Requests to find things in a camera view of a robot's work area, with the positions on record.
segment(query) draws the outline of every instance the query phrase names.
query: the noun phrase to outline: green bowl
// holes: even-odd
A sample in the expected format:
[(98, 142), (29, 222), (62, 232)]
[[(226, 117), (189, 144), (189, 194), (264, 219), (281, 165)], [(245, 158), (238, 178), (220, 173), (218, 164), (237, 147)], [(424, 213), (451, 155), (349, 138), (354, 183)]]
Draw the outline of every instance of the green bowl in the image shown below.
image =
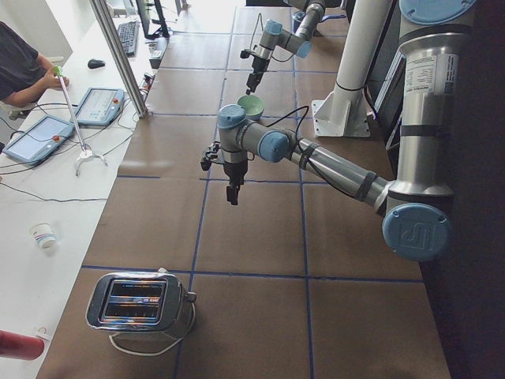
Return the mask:
[(245, 109), (245, 115), (253, 121), (259, 120), (265, 110), (263, 100), (254, 95), (243, 95), (238, 99), (237, 104)]

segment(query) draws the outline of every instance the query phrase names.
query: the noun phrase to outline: black mouse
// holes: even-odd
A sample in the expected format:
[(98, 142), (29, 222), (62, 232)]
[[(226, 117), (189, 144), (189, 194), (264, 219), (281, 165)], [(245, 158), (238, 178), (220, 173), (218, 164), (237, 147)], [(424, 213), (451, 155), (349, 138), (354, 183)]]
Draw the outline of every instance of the black mouse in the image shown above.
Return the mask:
[(88, 68), (90, 69), (98, 69), (99, 67), (104, 67), (105, 62), (100, 61), (99, 59), (90, 59), (88, 62)]

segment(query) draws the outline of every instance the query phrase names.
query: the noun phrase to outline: white pipe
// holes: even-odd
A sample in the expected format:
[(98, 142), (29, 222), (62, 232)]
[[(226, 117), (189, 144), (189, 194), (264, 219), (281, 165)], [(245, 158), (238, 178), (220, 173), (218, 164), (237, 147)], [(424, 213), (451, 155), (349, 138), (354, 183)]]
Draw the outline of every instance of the white pipe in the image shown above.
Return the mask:
[(312, 101), (317, 136), (369, 137), (363, 87), (394, 0), (357, 0), (335, 88)]

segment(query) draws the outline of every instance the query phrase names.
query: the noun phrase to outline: tablet device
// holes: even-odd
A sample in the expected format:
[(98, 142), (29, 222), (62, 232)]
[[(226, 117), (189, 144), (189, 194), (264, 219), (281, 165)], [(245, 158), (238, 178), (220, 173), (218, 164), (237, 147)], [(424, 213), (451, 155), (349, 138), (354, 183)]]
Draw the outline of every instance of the tablet device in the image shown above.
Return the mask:
[(13, 159), (26, 164), (42, 163), (72, 134), (73, 124), (46, 114), (3, 149)]
[(114, 88), (90, 88), (76, 109), (80, 126), (104, 128), (118, 116), (125, 92)]

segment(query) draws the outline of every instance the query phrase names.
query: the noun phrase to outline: red tube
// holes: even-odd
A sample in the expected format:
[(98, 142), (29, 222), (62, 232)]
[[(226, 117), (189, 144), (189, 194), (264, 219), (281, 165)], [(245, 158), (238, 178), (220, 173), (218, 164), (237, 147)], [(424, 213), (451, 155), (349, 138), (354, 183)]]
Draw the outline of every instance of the red tube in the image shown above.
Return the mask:
[(37, 337), (0, 330), (0, 357), (33, 360), (44, 351), (44, 341)]

